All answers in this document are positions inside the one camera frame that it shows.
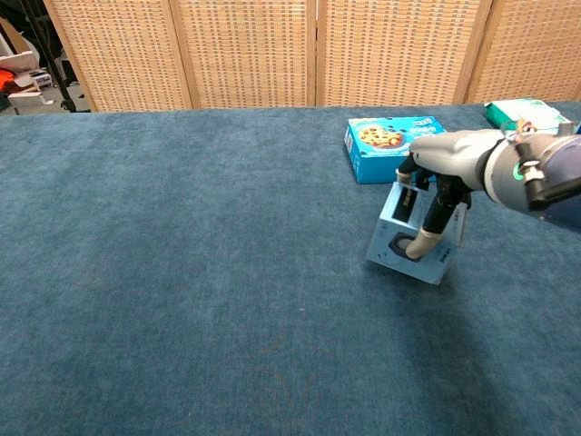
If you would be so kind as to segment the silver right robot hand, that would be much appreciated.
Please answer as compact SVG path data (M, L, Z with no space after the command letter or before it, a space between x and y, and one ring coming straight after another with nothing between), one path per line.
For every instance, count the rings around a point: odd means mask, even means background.
M410 144L408 157L396 170L397 182L423 183L434 176L437 193L416 237L405 248L409 259L416 261L431 252L456 207L485 189L487 159L503 140L499 130L481 129L422 136Z

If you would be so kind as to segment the small light blue speaker box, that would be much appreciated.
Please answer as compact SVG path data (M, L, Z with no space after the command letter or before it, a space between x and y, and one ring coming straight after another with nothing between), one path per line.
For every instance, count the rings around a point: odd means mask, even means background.
M436 193L434 183L427 190L401 183L392 184L379 215L367 259L422 282L440 283L463 242L467 212L464 203L456 207L441 240L430 252L417 260L411 260L406 255L406 248L419 233Z

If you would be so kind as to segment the blue cookie box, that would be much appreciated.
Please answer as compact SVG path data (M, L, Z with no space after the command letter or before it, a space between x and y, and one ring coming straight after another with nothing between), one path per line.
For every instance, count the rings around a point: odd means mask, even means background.
M395 182L396 169L409 155L410 144L420 137L445 132L433 116L350 118L344 144L356 182Z

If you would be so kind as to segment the green wet wipes pack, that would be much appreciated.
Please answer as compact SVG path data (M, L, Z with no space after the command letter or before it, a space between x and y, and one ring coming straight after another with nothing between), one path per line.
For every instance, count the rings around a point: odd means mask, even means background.
M556 108L542 100L519 98L485 103L485 116L490 123L508 131L517 128L517 121L523 119L534 125L540 133L555 134L561 123L568 123Z

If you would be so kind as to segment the wicker folding screen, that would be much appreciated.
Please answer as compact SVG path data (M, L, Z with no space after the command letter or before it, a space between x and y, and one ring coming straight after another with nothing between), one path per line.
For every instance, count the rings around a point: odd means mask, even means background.
M581 100L581 0L44 0L97 112Z

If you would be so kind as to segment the dark blue table cloth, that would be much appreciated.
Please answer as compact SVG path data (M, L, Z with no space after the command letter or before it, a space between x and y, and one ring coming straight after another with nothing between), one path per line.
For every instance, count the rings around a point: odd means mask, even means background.
M355 117L0 116L0 436L581 436L581 236L475 194L438 286L366 259Z

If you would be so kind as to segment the black tripod stand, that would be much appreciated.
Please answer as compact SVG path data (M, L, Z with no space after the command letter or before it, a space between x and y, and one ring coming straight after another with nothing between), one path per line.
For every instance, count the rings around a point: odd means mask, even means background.
M30 23L32 30L34 32L35 38L40 46L40 50L47 62L47 66L53 79L56 81L58 90L63 98L61 102L61 107L68 111L69 113L77 113L77 108L75 102L67 90L67 86L64 82L62 75L57 67L54 60L53 53L51 51L50 45L48 43L47 37L50 35L45 22L41 19L41 16L36 13L37 7L34 5L33 0L19 0L19 3L24 9L27 21Z

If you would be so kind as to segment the orange cloth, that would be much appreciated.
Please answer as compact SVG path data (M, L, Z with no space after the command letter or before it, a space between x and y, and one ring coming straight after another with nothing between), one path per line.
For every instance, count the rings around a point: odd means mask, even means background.
M20 90L15 82L15 74L4 68L0 68L0 94L13 94Z

